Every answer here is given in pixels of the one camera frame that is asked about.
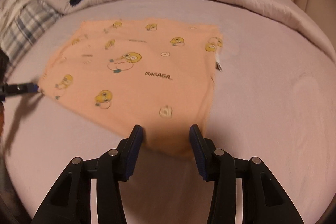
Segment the peach cartoon duck garment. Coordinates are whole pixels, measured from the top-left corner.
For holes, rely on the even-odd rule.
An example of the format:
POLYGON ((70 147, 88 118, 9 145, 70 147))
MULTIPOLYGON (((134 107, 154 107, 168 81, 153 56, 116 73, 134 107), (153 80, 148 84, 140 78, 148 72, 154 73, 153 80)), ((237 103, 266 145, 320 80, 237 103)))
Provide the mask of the peach cartoon duck garment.
POLYGON ((139 124, 147 148, 190 157, 189 129, 206 126, 222 46, 213 24, 86 21, 52 55, 39 87, 115 134, 139 124))

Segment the plaid blue white pillow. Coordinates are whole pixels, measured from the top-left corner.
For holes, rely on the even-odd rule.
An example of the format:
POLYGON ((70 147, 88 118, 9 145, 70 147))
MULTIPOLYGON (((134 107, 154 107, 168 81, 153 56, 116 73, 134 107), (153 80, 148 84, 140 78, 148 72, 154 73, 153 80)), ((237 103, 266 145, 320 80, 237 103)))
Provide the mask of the plaid blue white pillow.
POLYGON ((38 39, 61 17, 60 13, 42 0, 32 0, 23 6, 1 34, 1 50, 9 58, 6 79, 38 39))

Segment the pink bed sheet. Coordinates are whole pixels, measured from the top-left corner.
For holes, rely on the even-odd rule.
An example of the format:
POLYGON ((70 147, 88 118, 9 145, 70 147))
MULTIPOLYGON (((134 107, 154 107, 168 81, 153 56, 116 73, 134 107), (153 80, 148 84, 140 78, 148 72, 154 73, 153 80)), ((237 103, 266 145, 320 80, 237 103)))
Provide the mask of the pink bed sheet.
MULTIPOLYGON (((205 0, 122 0, 69 14, 27 53, 13 83, 37 80, 86 20, 168 18, 216 24, 224 35, 207 134, 234 157, 260 157, 305 223, 335 195, 335 64, 299 33, 205 0)), ((99 157, 120 137, 39 94, 5 103, 3 151, 18 196, 34 214, 70 160, 99 157)))

